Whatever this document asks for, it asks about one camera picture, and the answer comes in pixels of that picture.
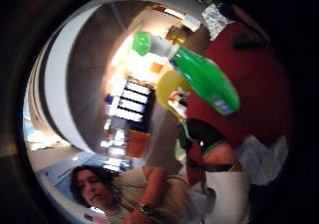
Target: green plastic bottle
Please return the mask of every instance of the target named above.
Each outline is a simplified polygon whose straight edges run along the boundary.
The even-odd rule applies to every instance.
[[[150,33],[136,33],[133,49],[141,56],[148,52],[168,57],[192,89],[217,112],[230,115],[239,110],[236,89],[211,60]]]

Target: ceiling light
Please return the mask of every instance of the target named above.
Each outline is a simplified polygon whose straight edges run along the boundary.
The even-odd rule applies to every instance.
[[[176,12],[176,11],[173,11],[173,10],[171,10],[171,9],[169,9],[169,8],[166,8],[164,11],[165,11],[166,13],[169,13],[169,14],[171,14],[172,16],[175,16],[175,17],[180,18],[180,19],[183,19],[183,18],[185,17],[183,14],[178,13],[178,12]]]

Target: red fabric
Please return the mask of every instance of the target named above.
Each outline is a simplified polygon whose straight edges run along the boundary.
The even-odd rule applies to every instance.
[[[238,23],[227,25],[204,53],[205,57],[216,62],[236,87],[240,111],[221,116],[191,92],[187,116],[202,119],[218,128],[232,147],[241,145],[249,134],[254,134],[265,145],[285,134],[290,143],[294,122],[290,85],[273,51],[270,47],[231,48],[233,35],[248,32]]]

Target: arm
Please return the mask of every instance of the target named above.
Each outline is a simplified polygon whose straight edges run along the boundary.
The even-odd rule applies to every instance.
[[[148,181],[145,192],[140,200],[141,204],[148,204],[157,207],[163,196],[166,187],[166,171],[161,167],[144,167],[146,180]],[[131,212],[122,224],[152,224],[154,223],[149,216],[135,209]]]

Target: bottle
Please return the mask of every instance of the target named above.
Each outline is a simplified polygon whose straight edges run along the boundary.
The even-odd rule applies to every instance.
[[[230,115],[239,110],[236,89],[212,60],[147,32],[135,34],[132,48],[141,56],[150,52],[168,57],[198,96],[220,114]]]

